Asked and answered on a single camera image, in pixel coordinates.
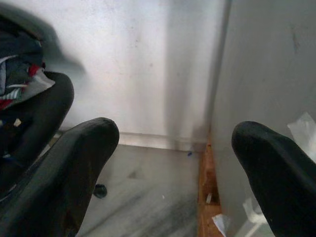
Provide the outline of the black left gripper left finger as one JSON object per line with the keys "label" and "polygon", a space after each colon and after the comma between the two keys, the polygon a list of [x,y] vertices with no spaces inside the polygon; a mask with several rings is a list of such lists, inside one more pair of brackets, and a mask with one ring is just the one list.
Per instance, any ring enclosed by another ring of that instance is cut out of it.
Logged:
{"label": "black left gripper left finger", "polygon": [[94,118],[66,131],[0,204],[3,237],[74,237],[119,129]]}

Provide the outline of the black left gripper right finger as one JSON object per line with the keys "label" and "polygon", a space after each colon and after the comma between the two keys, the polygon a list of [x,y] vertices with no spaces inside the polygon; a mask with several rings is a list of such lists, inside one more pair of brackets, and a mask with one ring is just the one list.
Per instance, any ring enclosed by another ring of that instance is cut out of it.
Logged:
{"label": "black left gripper right finger", "polygon": [[233,151],[276,237],[316,235],[316,164],[290,138],[254,121],[232,133]]}

